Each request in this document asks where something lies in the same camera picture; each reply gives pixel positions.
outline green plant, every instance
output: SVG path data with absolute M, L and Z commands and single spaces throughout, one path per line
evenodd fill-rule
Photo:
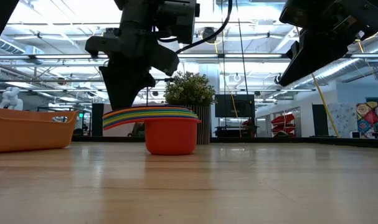
M 167 83 L 165 99 L 172 105 L 209 106 L 214 102 L 215 90 L 206 75 L 178 72 L 173 83 Z

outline white robot figure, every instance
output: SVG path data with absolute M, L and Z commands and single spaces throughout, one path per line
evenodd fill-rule
M 2 102 L 0 108 L 7 106 L 11 110 L 22 110 L 22 100 L 18 98 L 20 89 L 17 87 L 7 87 L 6 91 L 2 94 Z

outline planter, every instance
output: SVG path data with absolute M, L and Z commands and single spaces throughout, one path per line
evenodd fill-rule
M 211 139 L 211 107 L 185 105 L 198 115 L 201 123 L 197 124 L 197 144 L 209 144 Z

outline table surface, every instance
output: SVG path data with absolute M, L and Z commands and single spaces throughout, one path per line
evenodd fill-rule
M 0 223 L 378 224 L 378 149 L 143 143 L 0 154 Z

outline ceiling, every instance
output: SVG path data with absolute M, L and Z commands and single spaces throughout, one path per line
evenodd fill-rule
M 197 0 L 201 4 L 201 16 L 196 18 L 194 28 L 194 41 L 200 40 L 205 27 L 218 29 L 227 13 L 227 1 Z M 278 18 L 285 1 L 281 0 L 241 0 L 239 11 L 234 7 L 230 22 L 224 30 L 224 41 L 222 36 L 217 40 L 217 45 L 201 44 L 185 51 L 185 54 L 262 54 L 279 53 L 284 54 L 291 44 L 298 40 L 296 29 L 291 25 L 282 24 Z M 34 46 L 43 51 L 43 54 L 87 54 L 84 50 L 85 41 L 92 35 L 101 35 L 107 27 L 118 27 L 121 11 L 118 10 L 114 0 L 21 0 L 11 16 L 3 34 L 2 39 L 22 49 L 27 46 Z M 164 44 L 172 50 L 182 47 L 177 42 Z M 359 50 L 358 45 L 349 46 L 350 52 Z M 0 54 L 10 54 L 0 49 Z M 58 79 L 67 80 L 89 80 L 101 79 L 97 65 L 91 65 L 87 60 L 46 60 L 42 63 L 86 63 L 85 66 L 41 66 L 25 62 L 0 60 L 4 66 L 18 64 L 16 69 L 25 75 L 13 75 L 11 72 L 4 73 L 0 70 L 0 79 Z M 288 66 L 287 60 L 246 60 L 245 70 L 248 75 L 249 88 L 270 88 L 274 84 L 274 77 L 283 73 Z M 199 71 L 201 60 L 183 60 L 178 70 Z M 234 76 L 243 76 L 244 66 L 240 61 L 228 60 L 224 66 L 221 61 L 214 60 L 212 63 L 219 63 L 220 74 L 228 77 L 226 83 L 231 89 L 242 88 L 242 82 Z M 166 78 L 162 72 L 152 69 L 151 74 L 155 78 Z M 102 82 L 88 83 L 31 83 L 33 88 L 66 89 L 66 88 L 104 88 Z M 158 82 L 155 89 L 164 89 L 165 83 Z M 60 96 L 58 93 L 48 93 L 51 96 Z M 163 100 L 163 94 L 157 99 Z M 91 101 L 87 93 L 70 95 L 82 101 Z M 107 95 L 99 96 L 107 100 Z

